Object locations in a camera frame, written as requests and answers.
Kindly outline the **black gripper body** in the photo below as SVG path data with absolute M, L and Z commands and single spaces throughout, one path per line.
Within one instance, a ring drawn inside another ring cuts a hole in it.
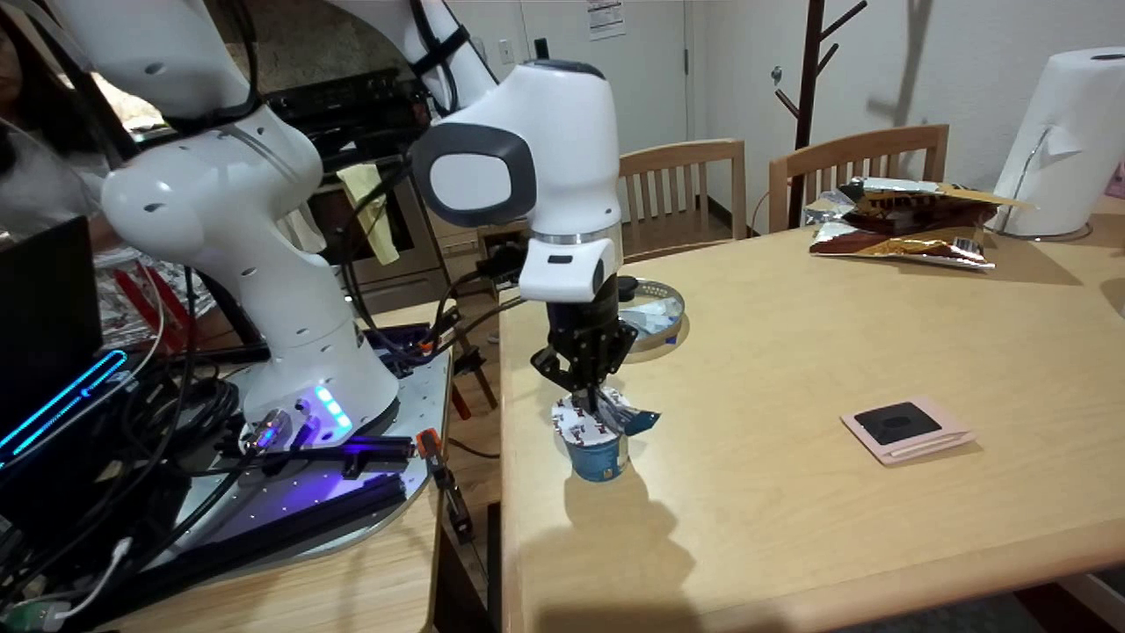
M 620 365 L 637 331 L 620 316 L 620 279 L 609 279 L 592 303 L 548 305 L 548 348 L 570 365 Z

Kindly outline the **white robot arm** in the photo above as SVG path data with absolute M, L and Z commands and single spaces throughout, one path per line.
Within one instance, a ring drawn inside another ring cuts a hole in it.
M 331 0 L 420 79 L 436 123 L 408 149 L 427 211 L 452 227 L 532 223 L 517 287 L 595 303 L 620 270 L 620 134 L 602 69 L 532 60 L 493 73 L 446 0 Z M 340 448 L 398 402 L 335 269 L 281 235 L 322 180 L 314 140 L 262 107 L 202 0 L 45 0 L 76 66 L 152 102 L 175 139 L 102 182 L 116 235 L 217 282 L 268 355 L 234 374 L 260 449 Z

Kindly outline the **grey metal robot base plate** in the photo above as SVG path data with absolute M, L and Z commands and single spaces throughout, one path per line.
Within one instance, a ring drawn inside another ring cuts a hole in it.
M 442 429 L 450 355 L 390 379 L 390 406 L 363 423 L 350 393 L 363 379 L 317 379 L 255 425 L 242 474 L 197 474 L 175 552 L 260 544 L 268 559 L 317 556 L 395 520 L 427 482 L 420 432 Z

